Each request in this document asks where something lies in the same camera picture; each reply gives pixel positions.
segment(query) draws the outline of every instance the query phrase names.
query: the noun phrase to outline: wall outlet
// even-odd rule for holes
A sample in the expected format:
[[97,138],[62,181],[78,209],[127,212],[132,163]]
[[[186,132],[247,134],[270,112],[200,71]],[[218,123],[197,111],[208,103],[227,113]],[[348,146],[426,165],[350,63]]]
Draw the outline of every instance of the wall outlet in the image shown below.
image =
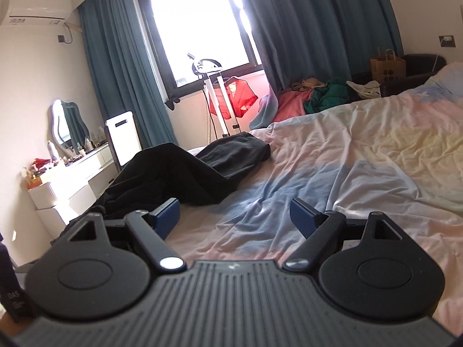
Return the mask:
[[455,48],[457,46],[455,44],[455,37],[453,35],[440,36],[439,41],[441,47]]

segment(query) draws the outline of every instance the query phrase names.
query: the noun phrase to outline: ribbed black surface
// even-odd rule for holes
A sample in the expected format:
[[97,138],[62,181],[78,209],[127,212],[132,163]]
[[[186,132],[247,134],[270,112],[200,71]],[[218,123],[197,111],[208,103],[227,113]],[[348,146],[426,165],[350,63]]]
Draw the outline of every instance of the ribbed black surface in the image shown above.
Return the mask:
[[443,347],[453,337],[430,318],[394,326],[349,318],[309,277],[272,261],[198,261],[156,280],[124,314],[87,325],[41,318],[15,340],[24,347]]

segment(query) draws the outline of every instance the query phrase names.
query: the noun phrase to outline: paper bag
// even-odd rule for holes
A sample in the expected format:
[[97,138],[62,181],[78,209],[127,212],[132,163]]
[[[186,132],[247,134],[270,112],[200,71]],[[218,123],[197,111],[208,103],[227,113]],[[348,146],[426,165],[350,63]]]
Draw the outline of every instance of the paper bag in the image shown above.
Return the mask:
[[371,75],[374,81],[384,83],[387,81],[398,80],[407,76],[407,66],[405,60],[397,57],[391,49],[386,51],[386,56],[370,59]]

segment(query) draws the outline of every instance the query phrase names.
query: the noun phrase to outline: air conditioner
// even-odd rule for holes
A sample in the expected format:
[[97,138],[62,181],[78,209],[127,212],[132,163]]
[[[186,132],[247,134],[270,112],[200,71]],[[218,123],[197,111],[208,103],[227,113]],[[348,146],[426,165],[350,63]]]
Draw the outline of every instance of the air conditioner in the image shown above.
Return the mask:
[[71,0],[3,0],[2,25],[60,25],[71,13]]

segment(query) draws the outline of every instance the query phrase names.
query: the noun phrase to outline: bed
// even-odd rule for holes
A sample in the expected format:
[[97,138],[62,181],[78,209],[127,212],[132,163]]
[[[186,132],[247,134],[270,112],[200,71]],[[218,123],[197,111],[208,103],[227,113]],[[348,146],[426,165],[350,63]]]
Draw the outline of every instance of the bed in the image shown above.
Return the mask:
[[183,205],[167,242],[195,259],[275,259],[304,238],[290,221],[299,197],[351,218],[383,211],[441,266],[434,314],[463,332],[463,87],[428,81],[398,96],[295,117],[252,134],[271,158],[223,202]]

